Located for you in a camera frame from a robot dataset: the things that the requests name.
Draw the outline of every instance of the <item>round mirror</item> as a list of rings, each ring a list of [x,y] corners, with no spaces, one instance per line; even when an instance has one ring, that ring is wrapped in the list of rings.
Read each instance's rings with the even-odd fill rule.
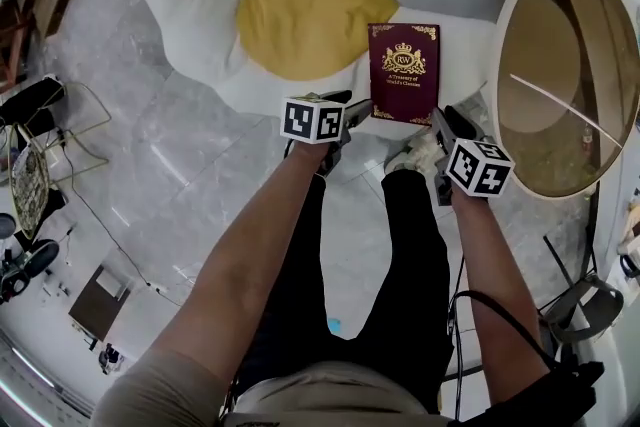
[[[638,42],[622,1],[507,0],[498,36],[492,114],[517,181],[545,198],[589,188],[638,111]]]

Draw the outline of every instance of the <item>person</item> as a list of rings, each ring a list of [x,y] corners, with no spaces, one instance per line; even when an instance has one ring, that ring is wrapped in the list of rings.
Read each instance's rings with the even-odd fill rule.
[[[184,306],[105,394],[94,427],[445,425],[449,265],[423,174],[382,182],[392,261],[362,331],[332,335],[320,233],[327,145],[297,143],[214,247]],[[540,341],[537,312],[489,204],[453,192],[470,289]],[[472,304],[492,404],[547,372],[501,317]],[[233,411],[220,417],[228,392]]]

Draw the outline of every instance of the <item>white cube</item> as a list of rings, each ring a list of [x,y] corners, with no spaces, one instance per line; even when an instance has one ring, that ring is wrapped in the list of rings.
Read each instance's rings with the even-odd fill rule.
[[[310,144],[342,137],[345,106],[322,98],[292,97],[282,101],[280,135]]]
[[[500,146],[457,139],[447,176],[467,195],[494,198],[502,195],[515,164]]]

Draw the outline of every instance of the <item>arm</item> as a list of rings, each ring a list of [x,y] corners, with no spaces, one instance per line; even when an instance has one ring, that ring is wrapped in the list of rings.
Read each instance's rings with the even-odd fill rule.
[[[224,383],[242,362],[327,145],[296,144],[213,248],[152,349],[194,360]]]
[[[469,289],[492,297],[540,342],[533,299],[489,204],[454,186]],[[471,301],[491,403],[504,402],[544,376],[540,357],[500,316]]]

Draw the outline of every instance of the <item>beige shirt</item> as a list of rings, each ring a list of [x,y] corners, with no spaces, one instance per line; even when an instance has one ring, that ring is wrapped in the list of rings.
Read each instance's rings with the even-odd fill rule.
[[[204,427],[218,422],[227,386],[191,359],[148,352],[107,392],[93,427]],[[349,363],[325,362],[249,389],[225,427],[439,427],[406,390]]]

